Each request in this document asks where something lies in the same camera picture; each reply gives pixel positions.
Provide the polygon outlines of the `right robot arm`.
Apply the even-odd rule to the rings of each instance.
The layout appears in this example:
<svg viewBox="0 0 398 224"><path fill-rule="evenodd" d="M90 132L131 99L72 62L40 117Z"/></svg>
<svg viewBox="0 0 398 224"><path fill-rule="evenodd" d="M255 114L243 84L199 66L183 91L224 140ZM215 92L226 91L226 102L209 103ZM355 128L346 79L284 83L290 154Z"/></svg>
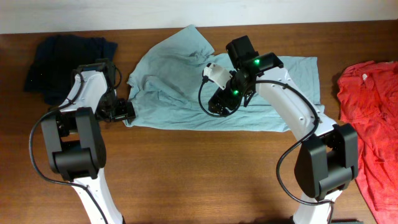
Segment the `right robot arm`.
<svg viewBox="0 0 398 224"><path fill-rule="evenodd" d="M233 70L208 63L203 82L218 89L205 113L225 118L247 106L258 94L276 110L297 142L277 162L298 147L294 174L302 196L289 197L299 208L291 223L331 223L335 201L358 176L358 135L352 125L339 125L321 112L299 89L276 54L259 55L248 36L232 40L226 50Z"/></svg>

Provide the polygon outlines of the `light blue t-shirt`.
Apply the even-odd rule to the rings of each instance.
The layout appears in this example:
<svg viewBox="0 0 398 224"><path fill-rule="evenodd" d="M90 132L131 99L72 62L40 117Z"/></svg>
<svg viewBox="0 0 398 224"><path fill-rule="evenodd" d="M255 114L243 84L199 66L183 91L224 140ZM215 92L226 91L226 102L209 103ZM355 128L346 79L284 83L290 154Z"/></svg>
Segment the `light blue t-shirt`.
<svg viewBox="0 0 398 224"><path fill-rule="evenodd" d="M131 86L128 100L136 118L125 125L196 131L288 131L275 109L259 95L248 107L240 107L227 118L208 116L202 108L217 90L214 83L202 84L202 71L208 63L233 69L228 55L215 54L193 25L155 45L127 81Z"/></svg>

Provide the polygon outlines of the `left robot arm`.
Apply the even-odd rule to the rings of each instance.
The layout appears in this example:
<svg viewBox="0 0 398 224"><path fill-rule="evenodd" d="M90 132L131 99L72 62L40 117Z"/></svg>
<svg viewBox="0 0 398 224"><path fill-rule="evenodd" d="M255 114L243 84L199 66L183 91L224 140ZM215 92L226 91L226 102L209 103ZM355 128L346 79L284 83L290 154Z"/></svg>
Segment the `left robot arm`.
<svg viewBox="0 0 398 224"><path fill-rule="evenodd" d="M91 223L124 223L104 174L106 146L100 122L132 121L131 102L118 98L121 72L107 58L80 65L65 101L43 115L41 127L50 168L60 185L71 186Z"/></svg>

